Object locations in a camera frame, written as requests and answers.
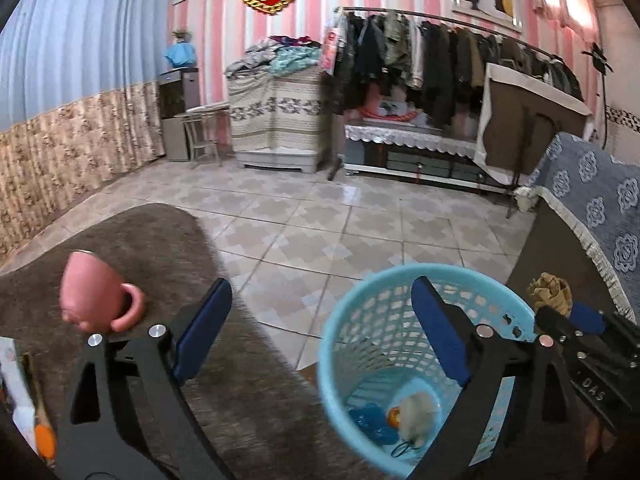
brown crumpled cloth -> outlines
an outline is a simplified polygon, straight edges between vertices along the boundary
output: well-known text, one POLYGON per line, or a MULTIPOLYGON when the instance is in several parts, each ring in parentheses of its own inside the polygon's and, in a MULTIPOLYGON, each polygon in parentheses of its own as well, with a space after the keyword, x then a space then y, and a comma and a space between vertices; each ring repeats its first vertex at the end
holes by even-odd
POLYGON ((543 272, 535 282, 529 285, 527 292, 536 300, 533 305, 534 312, 537 312, 541 306, 548 305, 565 317, 571 314, 574 304, 571 289, 562 278, 543 272))

pink mug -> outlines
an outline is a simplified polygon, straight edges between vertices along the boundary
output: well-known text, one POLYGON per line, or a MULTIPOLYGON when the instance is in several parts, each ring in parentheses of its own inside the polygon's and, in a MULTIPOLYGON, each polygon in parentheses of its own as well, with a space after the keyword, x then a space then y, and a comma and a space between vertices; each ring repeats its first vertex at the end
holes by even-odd
POLYGON ((89 251, 74 251, 60 286, 62 319, 84 332, 124 332, 140 321, 145 295, 135 285, 89 251), (131 307, 122 315, 126 294, 131 307))

plastic basket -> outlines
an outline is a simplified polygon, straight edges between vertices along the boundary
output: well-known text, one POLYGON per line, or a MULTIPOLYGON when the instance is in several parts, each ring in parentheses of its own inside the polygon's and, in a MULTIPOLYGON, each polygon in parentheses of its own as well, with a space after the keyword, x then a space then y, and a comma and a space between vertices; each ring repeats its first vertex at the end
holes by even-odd
MULTIPOLYGON (((460 306, 475 324, 502 337, 535 340, 534 315, 514 292, 475 272, 441 264, 385 270, 361 282, 336 305, 324 326, 318 383, 322 403, 340 437, 388 474, 407 477, 426 452, 458 398, 444 375, 411 306, 411 287, 426 276, 446 303, 460 306), (385 413, 403 398, 425 391, 436 413, 427 444, 400 458, 379 447, 351 421, 348 410, 368 402, 385 413)), ((471 464, 491 456, 511 398, 513 378, 502 380, 494 409, 471 464)))

blue curtain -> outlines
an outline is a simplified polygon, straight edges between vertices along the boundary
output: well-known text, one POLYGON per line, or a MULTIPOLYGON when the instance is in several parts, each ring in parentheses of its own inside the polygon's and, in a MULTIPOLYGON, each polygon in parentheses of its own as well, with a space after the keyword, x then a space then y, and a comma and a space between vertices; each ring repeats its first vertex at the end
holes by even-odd
POLYGON ((167 68, 169 0, 21 0, 0 33, 0 132, 167 68))

bolt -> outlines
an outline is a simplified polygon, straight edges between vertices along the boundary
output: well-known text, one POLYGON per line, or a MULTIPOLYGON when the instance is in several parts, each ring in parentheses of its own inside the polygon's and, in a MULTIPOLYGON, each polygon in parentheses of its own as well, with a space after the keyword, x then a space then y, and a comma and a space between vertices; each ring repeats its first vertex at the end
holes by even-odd
POLYGON ((166 333, 166 327, 164 325, 153 325, 149 329, 149 335, 151 337, 162 337, 166 333))
POLYGON ((478 325, 476 327, 476 333, 480 337, 484 337, 486 339, 494 335, 494 329, 489 325, 478 325))
POLYGON ((540 344, 547 348, 551 348, 554 345, 554 340, 551 339, 548 335, 544 334, 540 336, 540 344))
POLYGON ((91 334, 87 342, 89 346, 98 346, 102 342, 102 336, 100 334, 91 334))

